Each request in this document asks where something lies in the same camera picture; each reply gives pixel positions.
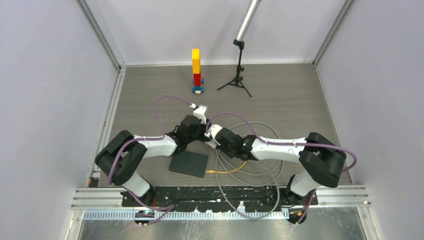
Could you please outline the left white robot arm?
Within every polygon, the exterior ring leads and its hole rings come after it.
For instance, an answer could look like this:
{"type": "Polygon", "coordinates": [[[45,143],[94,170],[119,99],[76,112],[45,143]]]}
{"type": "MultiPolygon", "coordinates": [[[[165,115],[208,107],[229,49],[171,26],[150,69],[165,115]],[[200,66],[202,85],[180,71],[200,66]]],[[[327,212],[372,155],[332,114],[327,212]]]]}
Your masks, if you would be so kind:
{"type": "Polygon", "coordinates": [[[95,157],[95,164],[110,177],[110,182],[132,192],[141,207],[153,202],[151,184],[136,172],[140,162],[150,157],[185,156],[187,146],[195,141],[208,142],[205,136],[207,120],[186,115],[164,136],[137,137],[128,130],[118,133],[95,157]]]}

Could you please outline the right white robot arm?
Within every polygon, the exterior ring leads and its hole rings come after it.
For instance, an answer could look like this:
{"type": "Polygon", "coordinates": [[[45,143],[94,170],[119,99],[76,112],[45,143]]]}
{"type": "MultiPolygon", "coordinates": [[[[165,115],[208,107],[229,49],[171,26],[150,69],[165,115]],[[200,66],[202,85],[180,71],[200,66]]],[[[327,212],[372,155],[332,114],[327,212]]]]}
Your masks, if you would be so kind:
{"type": "Polygon", "coordinates": [[[307,194],[320,186],[336,188],[346,162],[346,154],[341,148],[317,132],[298,139],[242,137],[214,124],[208,133],[216,144],[215,148],[230,158],[279,160],[302,165],[304,170],[290,178],[285,190],[285,198],[291,205],[299,205],[307,194]]]}

